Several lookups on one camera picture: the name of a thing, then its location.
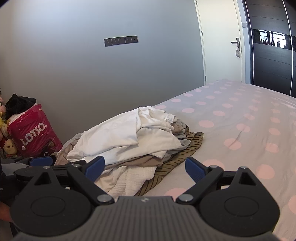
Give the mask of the dark wardrobe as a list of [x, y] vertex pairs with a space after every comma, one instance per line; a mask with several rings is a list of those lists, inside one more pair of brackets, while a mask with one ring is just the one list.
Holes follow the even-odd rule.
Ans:
[[245, 1], [252, 84], [295, 96], [295, 1]]

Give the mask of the grey garment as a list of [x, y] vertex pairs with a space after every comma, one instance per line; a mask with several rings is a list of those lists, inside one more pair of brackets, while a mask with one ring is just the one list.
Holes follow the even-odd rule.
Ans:
[[182, 120], [176, 119], [176, 121], [172, 123], [171, 126], [174, 127], [171, 133], [180, 141], [181, 147], [167, 151], [164, 158], [162, 159], [164, 162], [167, 162], [172, 156], [179, 153], [180, 151], [185, 150], [191, 143], [191, 141], [185, 135], [187, 125]]

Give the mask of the pink polka-dot bed sheet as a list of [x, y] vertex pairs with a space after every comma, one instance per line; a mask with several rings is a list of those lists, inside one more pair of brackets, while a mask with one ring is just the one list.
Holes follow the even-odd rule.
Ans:
[[295, 240], [295, 99], [220, 80], [157, 104], [204, 134], [192, 155], [224, 170], [197, 204], [176, 199], [195, 182], [185, 162], [147, 193], [139, 240]]

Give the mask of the black wall switch panel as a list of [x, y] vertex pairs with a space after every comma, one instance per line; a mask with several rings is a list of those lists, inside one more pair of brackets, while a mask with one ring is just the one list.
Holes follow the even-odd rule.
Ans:
[[137, 36], [124, 36], [124, 37], [114, 37], [104, 39], [104, 44], [106, 47], [138, 43]]

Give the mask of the red Lotso plastic bag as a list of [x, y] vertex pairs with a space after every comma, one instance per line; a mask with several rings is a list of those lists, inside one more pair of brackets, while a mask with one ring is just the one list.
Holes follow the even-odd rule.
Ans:
[[22, 157], [40, 157], [62, 149], [41, 104], [9, 118], [8, 132]]

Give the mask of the white long-sleeve shirt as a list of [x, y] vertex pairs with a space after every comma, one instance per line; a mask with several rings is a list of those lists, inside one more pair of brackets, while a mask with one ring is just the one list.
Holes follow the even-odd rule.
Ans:
[[173, 134], [175, 119], [151, 106], [121, 113], [85, 131], [66, 158], [90, 162], [102, 156], [107, 165], [145, 155], [161, 159], [182, 146]]

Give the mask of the yellow plush toy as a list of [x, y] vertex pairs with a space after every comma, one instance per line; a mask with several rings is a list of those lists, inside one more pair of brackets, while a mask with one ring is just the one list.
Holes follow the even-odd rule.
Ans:
[[7, 139], [4, 142], [4, 153], [5, 153], [7, 158], [17, 156], [18, 149], [17, 149], [16, 144], [13, 142], [12, 139]]

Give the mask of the cream textured garment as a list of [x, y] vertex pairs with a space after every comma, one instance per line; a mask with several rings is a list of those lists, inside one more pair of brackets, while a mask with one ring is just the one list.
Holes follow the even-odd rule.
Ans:
[[94, 182], [117, 201], [120, 196], [134, 196], [147, 180], [154, 177], [156, 167], [121, 166], [103, 171]]

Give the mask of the tan beige garment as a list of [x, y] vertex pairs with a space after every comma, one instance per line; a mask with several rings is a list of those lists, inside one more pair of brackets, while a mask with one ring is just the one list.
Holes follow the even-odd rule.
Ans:
[[[54, 152], [52, 156], [56, 158], [55, 165], [66, 165], [69, 161], [66, 159], [67, 155], [75, 145], [77, 144], [79, 138], [73, 138], [65, 143], [59, 152]], [[152, 155], [146, 155], [138, 158], [132, 158], [130, 160], [121, 161], [119, 163], [105, 165], [104, 169], [109, 170], [113, 168], [119, 168], [122, 166], [139, 166], [139, 167], [160, 167], [163, 163], [170, 159], [170, 154], [165, 154], [162, 159], [159, 159]]]

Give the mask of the white door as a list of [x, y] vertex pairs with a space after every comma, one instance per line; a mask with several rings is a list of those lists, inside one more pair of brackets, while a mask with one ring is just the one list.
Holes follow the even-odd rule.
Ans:
[[228, 79], [241, 82], [242, 58], [235, 56], [240, 39], [239, 12], [236, 1], [196, 1], [201, 29], [204, 68], [207, 83]]

